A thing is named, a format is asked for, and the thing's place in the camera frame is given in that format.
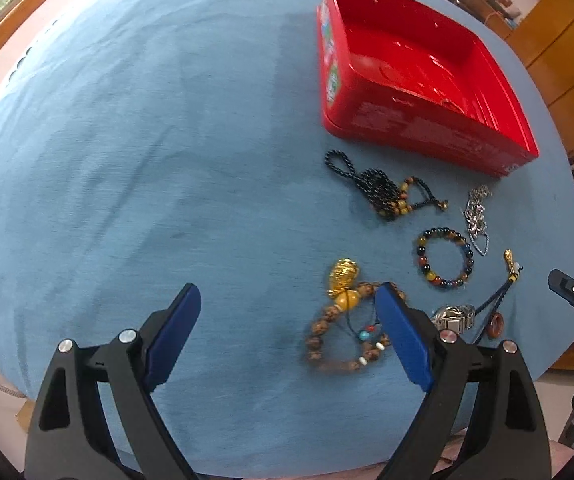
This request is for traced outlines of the blue table cloth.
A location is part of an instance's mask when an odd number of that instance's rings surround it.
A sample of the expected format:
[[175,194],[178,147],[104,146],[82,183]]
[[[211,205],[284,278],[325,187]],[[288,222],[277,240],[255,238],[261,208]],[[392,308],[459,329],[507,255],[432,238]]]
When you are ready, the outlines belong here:
[[[574,275],[574,184],[559,134],[519,58],[444,0],[418,0],[479,36],[537,138],[537,160],[492,181],[491,246],[471,281],[440,292],[415,237],[461,230],[481,174],[366,144],[319,116],[319,0],[79,0],[0,94],[0,371],[35,396],[57,344],[104,344],[186,284],[202,309],[153,398],[191,466],[222,477],[328,474],[387,460],[423,394],[394,354],[356,373],[313,370],[309,323],[340,258],[397,283],[416,309],[503,301],[505,336],[533,376],[574,341],[547,286]],[[383,222],[324,164],[424,179],[447,211]]]

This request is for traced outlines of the silver wrist watch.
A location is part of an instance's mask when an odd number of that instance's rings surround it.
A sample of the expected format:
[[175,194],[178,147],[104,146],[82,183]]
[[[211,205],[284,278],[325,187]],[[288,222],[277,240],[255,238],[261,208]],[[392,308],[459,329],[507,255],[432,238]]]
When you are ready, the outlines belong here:
[[476,308],[470,304],[444,306],[434,312],[431,321],[437,330],[451,330],[463,334],[470,330],[476,319]]

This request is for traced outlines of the wooden bead bracelet gold charm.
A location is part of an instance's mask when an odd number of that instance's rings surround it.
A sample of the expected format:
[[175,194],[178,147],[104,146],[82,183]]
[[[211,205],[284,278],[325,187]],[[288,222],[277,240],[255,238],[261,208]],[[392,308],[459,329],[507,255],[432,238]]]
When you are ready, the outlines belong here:
[[[330,304],[319,311],[304,338],[305,358],[315,370],[334,374],[356,373],[376,363],[392,342],[376,313],[381,282],[360,281],[361,268],[353,260],[337,260],[327,278]],[[333,330],[348,335],[357,346],[350,359],[327,359],[325,337]]]

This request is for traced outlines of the red tin box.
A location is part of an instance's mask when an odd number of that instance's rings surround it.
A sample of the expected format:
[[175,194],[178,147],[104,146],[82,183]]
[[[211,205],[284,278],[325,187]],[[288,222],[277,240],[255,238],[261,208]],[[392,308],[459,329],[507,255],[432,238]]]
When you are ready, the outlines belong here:
[[416,0],[321,0],[316,21],[334,136],[496,177],[537,159],[516,93],[467,27]]

